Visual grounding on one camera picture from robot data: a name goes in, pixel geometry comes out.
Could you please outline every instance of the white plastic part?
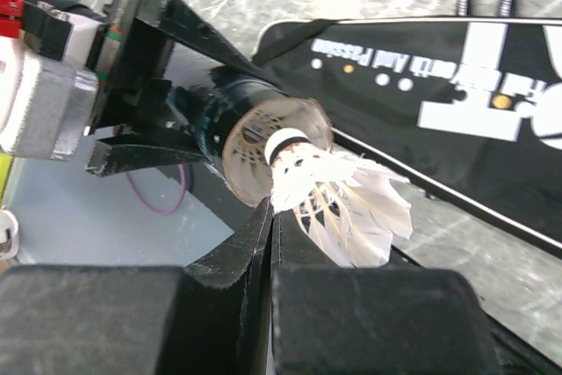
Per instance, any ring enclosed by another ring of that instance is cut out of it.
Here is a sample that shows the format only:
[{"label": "white plastic part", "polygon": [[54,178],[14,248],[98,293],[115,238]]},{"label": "white plastic part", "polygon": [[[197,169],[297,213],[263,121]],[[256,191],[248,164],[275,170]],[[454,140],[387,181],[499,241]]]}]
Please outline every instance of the white plastic part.
[{"label": "white plastic part", "polygon": [[291,138],[306,138],[306,139],[308,139],[308,137],[306,136],[306,133],[300,131],[299,129],[294,129],[292,127],[286,127],[284,129],[279,129],[272,136],[270,136],[270,138],[267,140],[267,143],[265,144],[265,150],[263,151],[263,154],[265,155],[265,160],[268,163],[268,165],[271,166],[271,163],[270,163],[271,153],[275,150],[275,148],[277,148],[277,146],[281,142],[285,142],[285,141],[287,141]]},{"label": "white plastic part", "polygon": [[11,211],[0,209],[0,261],[12,259],[18,251],[18,219]]},{"label": "white plastic part", "polygon": [[0,37],[0,132],[6,127],[18,92],[24,50],[21,40]]},{"label": "white plastic part", "polygon": [[68,35],[67,46],[62,59],[74,66],[84,66],[88,60],[97,29],[102,23],[74,13],[68,14],[68,21],[72,24],[72,30]]}]

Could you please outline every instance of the white cap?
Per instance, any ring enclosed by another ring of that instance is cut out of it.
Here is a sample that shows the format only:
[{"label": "white cap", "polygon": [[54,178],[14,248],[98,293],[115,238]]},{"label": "white cap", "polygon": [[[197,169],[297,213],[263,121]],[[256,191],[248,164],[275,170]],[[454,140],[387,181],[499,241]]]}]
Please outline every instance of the white cap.
[{"label": "white cap", "polygon": [[299,129],[294,129],[292,127],[286,127],[284,129],[279,129],[276,131],[270,138],[267,140],[265,144],[265,150],[263,151],[265,161],[268,165],[271,165],[270,159],[271,155],[275,152],[276,148],[283,142],[291,139],[306,139],[309,140],[306,133],[300,131]]}]

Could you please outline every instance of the wire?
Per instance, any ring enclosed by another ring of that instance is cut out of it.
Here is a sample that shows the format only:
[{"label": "wire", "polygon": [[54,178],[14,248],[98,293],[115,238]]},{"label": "wire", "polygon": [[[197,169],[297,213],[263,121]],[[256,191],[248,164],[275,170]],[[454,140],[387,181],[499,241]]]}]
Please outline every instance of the wire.
[{"label": "wire", "polygon": [[[116,135],[118,133],[118,128],[114,127],[113,128],[113,135]],[[153,213],[156,213],[158,215],[171,215],[173,213],[175,213],[179,207],[182,205],[182,203],[184,202],[185,199],[185,191],[188,185],[188,179],[189,183],[192,184],[192,174],[193,171],[192,169],[190,169],[190,175],[187,176],[185,174],[185,168],[183,165],[178,164],[177,165],[177,169],[179,171],[179,184],[180,184],[180,190],[181,193],[179,195],[179,198],[177,199],[177,202],[169,209],[166,210],[161,210],[159,208],[156,208],[155,206],[153,206],[152,204],[150,204],[141,194],[141,192],[139,191],[138,186],[136,185],[136,183],[133,180],[133,176],[131,176],[131,174],[129,172],[125,173],[125,178],[126,181],[129,183],[129,186],[131,186],[131,189],[133,190],[134,196],[146,207],[148,208],[150,211],[152,211]]]}]

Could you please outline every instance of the white logo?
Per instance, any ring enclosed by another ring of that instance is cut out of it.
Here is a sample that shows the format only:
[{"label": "white logo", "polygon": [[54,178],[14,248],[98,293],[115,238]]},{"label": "white logo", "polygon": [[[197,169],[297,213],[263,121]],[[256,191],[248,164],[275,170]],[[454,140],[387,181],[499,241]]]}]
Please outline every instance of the white logo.
[{"label": "white logo", "polygon": [[[442,78],[465,93],[463,100],[450,104],[421,102],[418,127],[516,142],[522,122],[530,119],[542,143],[562,150],[562,83],[547,87],[546,82],[527,76],[503,75],[499,67],[507,31],[507,24],[470,23],[459,64],[322,39],[314,40],[311,49],[382,70],[375,77],[380,87],[390,83],[389,73],[408,69],[415,78]],[[551,64],[562,79],[562,27],[545,26],[544,34]],[[313,62],[315,69],[321,68],[320,59]],[[349,66],[344,67],[347,73],[353,71]],[[402,77],[397,87],[410,91],[414,81]]]}]

